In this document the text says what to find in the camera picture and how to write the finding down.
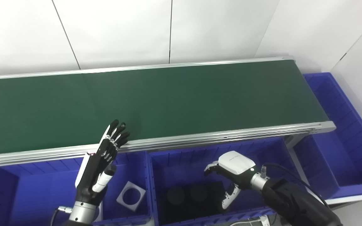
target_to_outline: robotic hand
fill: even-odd
[[[85,154],[76,178],[75,205],[64,226],[88,226],[93,222],[96,208],[107,191],[107,183],[114,176],[116,166],[112,162],[118,149],[128,142],[129,132],[125,123],[114,120],[104,132],[95,154]]]
[[[233,190],[226,192],[222,209],[227,209],[241,189],[253,189],[292,226],[343,226],[338,216],[314,196],[286,179],[269,178],[254,166],[251,159],[230,151],[205,168],[205,176],[215,171],[233,182]]]

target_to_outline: robot finger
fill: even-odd
[[[118,149],[112,144],[106,157],[107,162],[111,163],[115,159],[115,157],[117,157],[117,153]]]
[[[114,132],[114,130],[117,128],[117,125],[119,124],[118,120],[114,120],[111,124],[110,124],[110,128],[108,129],[106,135],[111,135],[112,132]]]
[[[219,166],[219,164],[217,162],[213,162],[213,163],[208,164],[205,167],[204,176],[208,176],[213,171],[217,172],[217,170],[219,168],[220,168],[220,166]]]
[[[124,140],[124,139],[128,138],[129,135],[131,135],[130,132],[121,133],[121,134],[118,135],[118,137],[114,140],[114,142],[115,142],[115,143],[119,143],[121,140]]]
[[[96,183],[92,187],[92,190],[97,193],[101,192],[114,176],[116,170],[116,166],[109,164],[98,177]]]
[[[118,148],[120,148],[122,145],[126,144],[128,142],[128,139],[121,139],[119,143],[117,144]]]
[[[118,134],[120,134],[122,131],[124,131],[125,128],[126,128],[126,127],[125,127],[125,123],[122,122],[121,125],[119,125],[119,127],[115,128],[115,129],[113,130],[113,132],[112,132],[111,135],[110,135],[110,138],[111,138],[112,140],[116,140]]]

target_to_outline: blue storage crate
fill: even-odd
[[[337,127],[294,147],[308,181],[324,198],[362,195],[362,120],[330,73],[304,77]]]
[[[157,190],[162,191],[173,186],[187,186],[195,183],[210,183],[215,181],[222,181],[224,188],[227,189],[231,183],[230,180],[216,173],[211,173],[205,177],[204,169],[208,163],[218,160],[220,155],[231,150],[235,150],[249,157],[258,167],[261,167],[265,162],[278,163],[296,172],[283,139],[279,137],[149,153],[155,225],[161,225],[160,217],[162,213],[162,207],[156,203]],[[282,176],[286,179],[294,180],[289,174],[278,169],[268,169],[268,175]],[[274,213],[274,211],[264,204],[259,193],[254,190],[246,190],[240,192],[239,197],[230,205],[230,212],[228,213],[170,223],[167,224],[167,226],[207,226],[214,223],[248,219],[272,213]]]
[[[55,208],[72,207],[76,194],[74,182],[81,162],[82,158],[0,167],[0,226],[46,226]],[[147,153],[121,153],[114,164],[117,171],[103,199],[103,221],[94,225],[138,225],[148,222],[152,202]],[[146,196],[136,212],[116,201],[128,181],[146,190]],[[55,224],[60,225],[68,218],[68,214],[60,212]]]

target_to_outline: black object in bin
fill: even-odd
[[[221,181],[164,189],[157,196],[157,205],[163,206],[159,223],[164,225],[219,214],[218,206],[224,192]]]
[[[231,181],[216,173],[204,176],[204,169],[208,163],[218,160],[222,154],[231,150],[249,157],[257,166],[261,166],[265,162],[277,163],[296,173],[284,141],[280,137],[148,153],[151,160],[150,174],[155,225],[205,226],[274,213],[265,205],[259,193],[254,190],[245,190],[240,192],[239,197],[224,213],[217,210],[217,213],[213,211],[205,216],[189,216],[189,219],[179,219],[174,223],[161,219],[168,208],[163,204],[162,198],[166,198],[168,189],[175,186],[185,189],[195,185],[220,182],[223,184],[221,189],[223,196],[224,190],[230,186]],[[294,181],[293,177],[278,169],[269,169],[268,175]],[[220,204],[221,201],[214,203],[213,208],[217,208]]]

